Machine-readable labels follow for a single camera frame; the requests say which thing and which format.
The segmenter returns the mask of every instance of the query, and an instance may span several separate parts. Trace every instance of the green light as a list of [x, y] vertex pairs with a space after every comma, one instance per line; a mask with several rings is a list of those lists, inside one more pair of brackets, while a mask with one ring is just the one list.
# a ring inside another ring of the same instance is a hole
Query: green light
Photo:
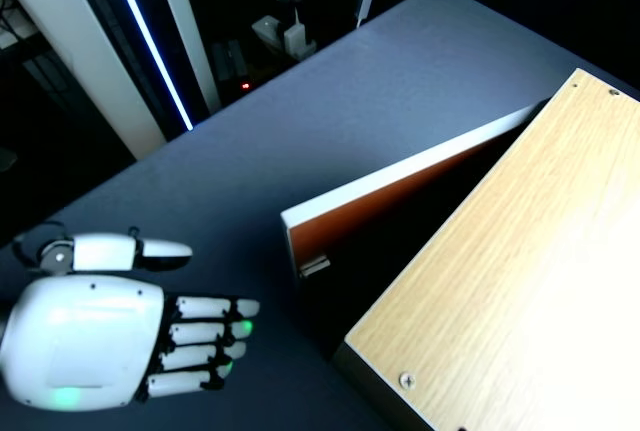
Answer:
[[247, 336], [249, 336], [253, 331], [253, 322], [243, 321], [242, 326], [244, 327], [244, 332], [247, 333]]
[[80, 388], [58, 388], [53, 392], [53, 404], [60, 409], [71, 409], [80, 401]]

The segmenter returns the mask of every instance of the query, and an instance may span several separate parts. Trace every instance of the robotic hand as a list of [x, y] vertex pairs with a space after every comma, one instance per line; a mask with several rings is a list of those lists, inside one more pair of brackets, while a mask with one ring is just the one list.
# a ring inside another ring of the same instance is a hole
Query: robotic hand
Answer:
[[41, 248], [35, 264], [47, 276], [24, 290], [6, 327], [0, 323], [0, 372], [14, 399], [89, 411], [222, 388], [245, 353], [240, 340], [251, 334], [247, 318], [259, 303], [170, 296], [153, 284], [91, 274], [176, 269], [192, 255], [183, 244], [136, 234], [77, 235]]

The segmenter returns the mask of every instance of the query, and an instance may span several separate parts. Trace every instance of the gray tabletop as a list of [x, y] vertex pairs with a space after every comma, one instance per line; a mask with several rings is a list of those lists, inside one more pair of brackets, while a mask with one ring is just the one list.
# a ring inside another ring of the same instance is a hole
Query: gray tabletop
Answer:
[[[3, 429], [386, 429], [307, 335], [279, 213], [537, 103], [575, 67], [635, 94], [472, 0], [407, 0], [61, 210], [73, 233], [136, 225], [188, 243], [184, 269], [133, 276], [255, 297], [262, 313], [220, 393], [56, 414], [2, 388]], [[0, 299], [17, 297], [7, 248], [0, 270]]]

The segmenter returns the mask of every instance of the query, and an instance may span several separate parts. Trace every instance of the white light strip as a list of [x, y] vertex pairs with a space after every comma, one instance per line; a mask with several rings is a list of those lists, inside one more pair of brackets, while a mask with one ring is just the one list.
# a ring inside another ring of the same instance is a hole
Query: white light strip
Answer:
[[180, 112], [180, 116], [182, 116], [182, 120], [184, 121], [184, 124], [187, 127], [187, 129], [191, 131], [193, 129], [193, 125], [191, 124], [189, 115], [187, 115], [187, 111], [184, 109], [184, 106], [182, 105], [180, 96], [178, 96], [178, 91], [176, 91], [176, 88], [173, 85], [173, 81], [171, 81], [171, 77], [169, 76], [167, 68], [164, 65], [164, 61], [162, 61], [162, 57], [158, 52], [158, 48], [156, 48], [156, 43], [153, 42], [153, 38], [151, 37], [151, 33], [149, 32], [147, 23], [145, 23], [144, 18], [142, 17], [142, 13], [138, 8], [138, 3], [136, 3], [136, 0], [127, 0], [127, 3], [129, 4], [129, 8], [133, 13], [133, 17], [136, 19], [136, 22], [138, 23], [138, 27], [140, 28], [140, 31], [142, 31], [142, 36], [144, 37], [144, 40], [146, 41], [147, 46], [149, 47], [149, 51], [151, 51], [151, 55], [153, 56], [153, 59], [155, 60], [156, 65], [158, 66], [158, 70], [160, 71], [160, 74], [162, 75], [162, 78], [164, 79], [164, 82], [167, 85], [167, 89], [169, 90], [169, 93], [171, 93], [171, 97], [173, 98], [173, 101], [176, 103], [178, 111]]

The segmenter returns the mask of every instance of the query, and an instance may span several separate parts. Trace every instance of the wood grain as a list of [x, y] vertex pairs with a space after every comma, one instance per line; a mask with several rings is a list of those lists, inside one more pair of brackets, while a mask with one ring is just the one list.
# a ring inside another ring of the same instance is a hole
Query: wood grain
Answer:
[[640, 104], [577, 70], [345, 341], [439, 431], [640, 429]]

